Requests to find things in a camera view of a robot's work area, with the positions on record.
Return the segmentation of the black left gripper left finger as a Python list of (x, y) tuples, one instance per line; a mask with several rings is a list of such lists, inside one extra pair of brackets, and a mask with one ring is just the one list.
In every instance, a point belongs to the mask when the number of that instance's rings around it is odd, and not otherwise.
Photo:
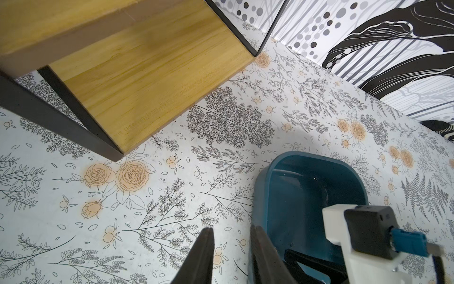
[(213, 228), (204, 228), (198, 235), (172, 284), (211, 284), (215, 239)]

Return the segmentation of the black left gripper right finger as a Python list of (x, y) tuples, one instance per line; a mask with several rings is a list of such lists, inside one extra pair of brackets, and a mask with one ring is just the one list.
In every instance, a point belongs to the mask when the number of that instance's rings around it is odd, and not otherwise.
[(261, 226), (251, 226), (251, 284), (296, 284)]

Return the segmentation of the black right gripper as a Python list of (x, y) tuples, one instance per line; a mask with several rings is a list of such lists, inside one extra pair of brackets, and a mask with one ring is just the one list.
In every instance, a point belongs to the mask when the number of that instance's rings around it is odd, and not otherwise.
[(327, 260), (317, 259), (295, 250), (287, 249), (284, 253), (284, 263), (298, 284), (323, 284), (324, 281), (305, 272), (301, 265), (315, 272), (326, 275), (331, 284), (348, 284), (348, 274), (345, 265), (339, 265)]

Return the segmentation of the teal plastic storage box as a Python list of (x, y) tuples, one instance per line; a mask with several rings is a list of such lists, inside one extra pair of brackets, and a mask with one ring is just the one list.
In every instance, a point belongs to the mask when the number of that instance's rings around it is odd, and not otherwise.
[[(347, 163), (299, 151), (277, 156), (254, 185), (252, 224), (261, 226), (284, 261), (287, 249), (345, 265), (340, 246), (326, 239), (322, 210), (367, 205), (365, 186)], [(330, 284), (326, 275), (301, 265)]]

